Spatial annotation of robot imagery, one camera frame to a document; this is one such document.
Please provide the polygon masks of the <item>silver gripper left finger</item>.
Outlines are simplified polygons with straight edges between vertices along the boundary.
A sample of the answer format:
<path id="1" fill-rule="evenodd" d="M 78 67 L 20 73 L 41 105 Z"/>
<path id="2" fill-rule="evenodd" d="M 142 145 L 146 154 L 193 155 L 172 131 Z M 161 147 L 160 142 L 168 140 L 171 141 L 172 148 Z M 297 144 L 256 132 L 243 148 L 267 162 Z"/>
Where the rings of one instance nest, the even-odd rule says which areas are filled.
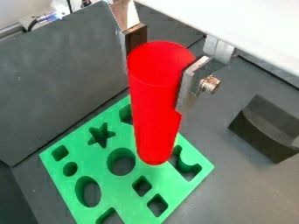
<path id="1" fill-rule="evenodd" d="M 140 22 L 133 0 L 112 0 L 109 9 L 116 20 L 122 70 L 126 73 L 126 56 L 146 42 L 146 25 Z"/>

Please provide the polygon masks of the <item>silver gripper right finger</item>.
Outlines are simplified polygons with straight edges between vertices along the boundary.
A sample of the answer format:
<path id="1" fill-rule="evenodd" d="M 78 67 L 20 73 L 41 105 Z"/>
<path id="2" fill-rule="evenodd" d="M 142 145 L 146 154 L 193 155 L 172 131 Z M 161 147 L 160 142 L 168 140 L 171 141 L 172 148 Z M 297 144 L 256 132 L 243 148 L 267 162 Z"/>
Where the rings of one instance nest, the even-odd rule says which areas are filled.
<path id="1" fill-rule="evenodd" d="M 237 48 L 208 35 L 203 45 L 203 55 L 184 68 L 176 98 L 176 111 L 185 113 L 204 92 L 212 95 L 220 87 L 213 74 L 231 62 Z"/>

